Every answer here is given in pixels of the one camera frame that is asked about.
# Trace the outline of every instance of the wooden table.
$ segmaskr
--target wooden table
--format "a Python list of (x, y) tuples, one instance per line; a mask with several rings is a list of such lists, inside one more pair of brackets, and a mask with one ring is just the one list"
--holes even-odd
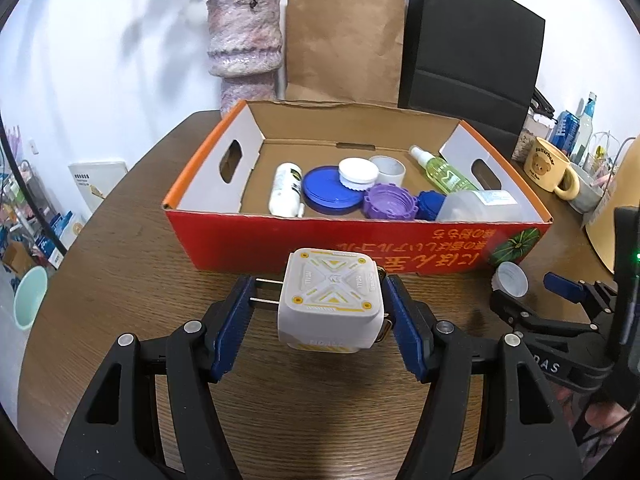
[[(66, 427), (114, 340), (168, 335), (224, 298), (235, 276), (199, 272), (175, 238), (160, 203), (216, 124), (200, 112), (158, 143), (118, 184), (68, 252), (31, 331), (18, 394), (18, 430), (53, 468)], [(522, 263), (526, 303), (546, 317), (587, 320), (547, 292), (553, 270), (575, 280), (611, 281), (580, 216), (533, 186), (554, 225)], [(436, 316), (473, 335), (508, 329), (488, 307), (491, 271), (404, 277)], [(474, 378), (458, 466), (471, 461), (481, 405)], [(158, 412), (169, 465), (181, 468), (158, 380)], [(232, 373), (212, 388), (231, 451), (245, 479), (394, 478), (414, 434), (427, 387), (404, 369), (394, 338), (354, 355), (295, 351), (278, 342), (276, 313), (256, 311)]]

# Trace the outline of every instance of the blue gripper pad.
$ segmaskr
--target blue gripper pad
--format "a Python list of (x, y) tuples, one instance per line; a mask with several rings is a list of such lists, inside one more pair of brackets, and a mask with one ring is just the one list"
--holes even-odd
[(421, 381), (427, 373), (427, 368), (424, 365), (422, 339), (390, 279), (387, 278), (382, 282), (382, 291), (385, 303), (389, 302), (396, 314), (394, 336), (404, 361), (404, 367), (415, 375), (416, 380)]
[(572, 303), (580, 303), (585, 298), (585, 291), (580, 283), (572, 282), (554, 272), (546, 273), (542, 283), (546, 290)]
[(231, 371), (244, 339), (244, 334), (254, 313), (250, 298), (255, 293), (255, 280), (250, 279), (236, 297), (236, 302), (226, 316), (216, 338), (215, 361), (211, 366), (211, 375), (217, 381)]

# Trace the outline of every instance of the white wall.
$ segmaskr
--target white wall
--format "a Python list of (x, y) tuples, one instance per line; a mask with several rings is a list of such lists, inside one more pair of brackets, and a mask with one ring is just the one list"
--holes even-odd
[[(594, 91), (594, 130), (637, 134), (640, 35), (622, 4), (516, 1), (546, 19), (537, 86), (556, 110)], [(58, 206), (89, 215), (70, 163), (131, 167), (185, 117), (217, 108), (206, 48), (204, 0), (20, 1), (0, 33), (0, 110)]]

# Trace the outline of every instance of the mint green bowl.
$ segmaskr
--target mint green bowl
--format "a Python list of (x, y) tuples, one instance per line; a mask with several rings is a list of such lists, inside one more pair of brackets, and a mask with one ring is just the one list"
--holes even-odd
[(44, 267), (33, 267), (18, 285), (14, 298), (14, 319), (20, 330), (28, 330), (32, 327), (40, 304), (47, 293), (48, 281)]

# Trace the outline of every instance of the yellow mug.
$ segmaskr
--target yellow mug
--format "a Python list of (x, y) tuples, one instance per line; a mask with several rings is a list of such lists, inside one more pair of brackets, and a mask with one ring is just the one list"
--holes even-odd
[[(524, 171), (542, 189), (554, 192), (562, 200), (573, 200), (580, 192), (580, 179), (567, 156), (541, 137), (536, 137), (533, 142)], [(570, 183), (567, 190), (558, 187), (564, 174)]]

